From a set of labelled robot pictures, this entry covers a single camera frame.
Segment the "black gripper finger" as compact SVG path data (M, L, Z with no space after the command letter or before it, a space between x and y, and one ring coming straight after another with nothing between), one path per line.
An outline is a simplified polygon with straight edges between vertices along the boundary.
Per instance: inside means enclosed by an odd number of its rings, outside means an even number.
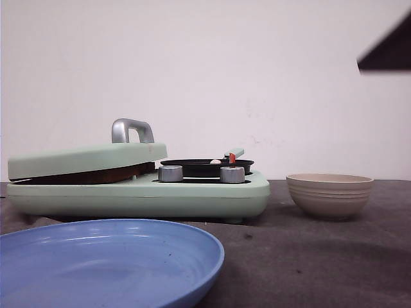
M410 72L410 10L357 60L361 73Z

